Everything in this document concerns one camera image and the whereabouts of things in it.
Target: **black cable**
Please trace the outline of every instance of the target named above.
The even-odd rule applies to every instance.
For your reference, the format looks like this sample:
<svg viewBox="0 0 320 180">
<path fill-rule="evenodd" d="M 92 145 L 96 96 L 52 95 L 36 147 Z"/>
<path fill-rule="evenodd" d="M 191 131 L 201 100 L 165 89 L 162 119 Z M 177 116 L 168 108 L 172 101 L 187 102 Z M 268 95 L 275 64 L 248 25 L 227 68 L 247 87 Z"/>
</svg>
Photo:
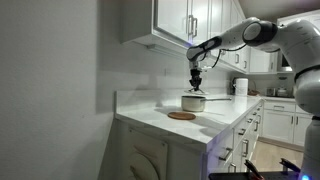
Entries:
<svg viewBox="0 0 320 180">
<path fill-rule="evenodd" d="M 211 68 L 214 68 L 214 67 L 217 65 L 217 63 L 218 63 L 218 61 L 219 61 L 219 59 L 220 59 L 221 52 L 222 52 L 222 50 L 220 49 L 220 50 L 219 50 L 218 57 L 217 57 L 217 60 L 216 60 L 216 62 L 214 63 L 214 65 L 213 65 Z"/>
<path fill-rule="evenodd" d="M 214 68 L 214 67 L 217 65 L 217 63 L 218 63 L 218 61 L 219 61 L 219 59 L 220 59 L 220 55 L 221 55 L 221 52 L 222 52 L 222 51 L 239 51 L 240 49 L 242 49 L 242 48 L 244 48 L 244 47 L 246 47 L 246 46 L 247 46 L 247 45 L 245 44 L 245 45 L 239 47 L 238 49 L 220 49 L 220 50 L 219 50 L 218 57 L 217 57 L 217 60 L 216 60 L 216 62 L 214 63 L 214 65 L 213 65 L 211 68 Z"/>
<path fill-rule="evenodd" d="M 239 47 L 238 49 L 222 49 L 222 50 L 224 50 L 224 51 L 239 51 L 240 49 L 242 49 L 242 48 L 244 48 L 244 47 L 246 47 L 246 46 L 247 46 L 247 45 L 245 44 L 245 45 Z"/>
</svg>

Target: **robotic arm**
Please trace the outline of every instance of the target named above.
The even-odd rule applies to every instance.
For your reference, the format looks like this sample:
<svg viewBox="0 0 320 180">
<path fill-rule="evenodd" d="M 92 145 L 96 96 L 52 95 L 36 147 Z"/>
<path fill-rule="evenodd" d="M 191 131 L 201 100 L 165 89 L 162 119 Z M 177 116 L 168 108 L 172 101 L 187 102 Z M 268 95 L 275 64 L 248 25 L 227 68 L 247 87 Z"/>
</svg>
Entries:
<svg viewBox="0 0 320 180">
<path fill-rule="evenodd" d="M 276 26 L 249 18 L 225 33 L 187 51 L 190 84 L 199 91 L 202 68 L 200 61 L 213 49 L 226 50 L 241 44 L 265 52 L 281 50 L 295 72 L 295 99 L 303 110 L 315 115 L 307 129 L 302 171 L 299 177 L 320 179 L 320 31 L 312 23 L 297 20 L 287 26 Z"/>
</svg>

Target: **stainless steel pot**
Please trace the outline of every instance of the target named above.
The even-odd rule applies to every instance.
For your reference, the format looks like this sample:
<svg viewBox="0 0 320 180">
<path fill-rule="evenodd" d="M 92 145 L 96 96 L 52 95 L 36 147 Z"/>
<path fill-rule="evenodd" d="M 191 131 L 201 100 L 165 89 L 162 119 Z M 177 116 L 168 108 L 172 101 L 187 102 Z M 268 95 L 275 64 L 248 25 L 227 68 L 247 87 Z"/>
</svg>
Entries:
<svg viewBox="0 0 320 180">
<path fill-rule="evenodd" d="M 206 99 L 203 96 L 182 96 L 181 107 L 184 111 L 202 112 L 206 101 L 231 101 L 231 98 Z"/>
</svg>

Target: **wooden cutting board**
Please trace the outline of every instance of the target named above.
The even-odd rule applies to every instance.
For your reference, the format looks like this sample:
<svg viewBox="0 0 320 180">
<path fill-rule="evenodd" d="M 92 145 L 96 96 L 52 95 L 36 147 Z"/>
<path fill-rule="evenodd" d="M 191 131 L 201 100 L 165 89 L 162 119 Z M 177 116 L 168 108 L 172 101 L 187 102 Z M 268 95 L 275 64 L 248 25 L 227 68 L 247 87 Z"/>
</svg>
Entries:
<svg viewBox="0 0 320 180">
<path fill-rule="evenodd" d="M 196 115 L 187 112 L 170 112 L 168 117 L 178 120 L 194 120 Z"/>
</svg>

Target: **wooden floor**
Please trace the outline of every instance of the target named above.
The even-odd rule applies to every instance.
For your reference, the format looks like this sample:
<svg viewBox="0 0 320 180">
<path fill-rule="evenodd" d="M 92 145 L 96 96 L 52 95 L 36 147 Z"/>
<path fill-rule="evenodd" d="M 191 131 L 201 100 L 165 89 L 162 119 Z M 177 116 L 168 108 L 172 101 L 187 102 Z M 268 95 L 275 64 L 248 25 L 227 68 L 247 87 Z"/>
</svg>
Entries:
<svg viewBox="0 0 320 180">
<path fill-rule="evenodd" d="M 301 168 L 303 153 L 258 141 L 252 163 L 258 171 L 281 171 L 280 158 L 285 158 Z"/>
</svg>

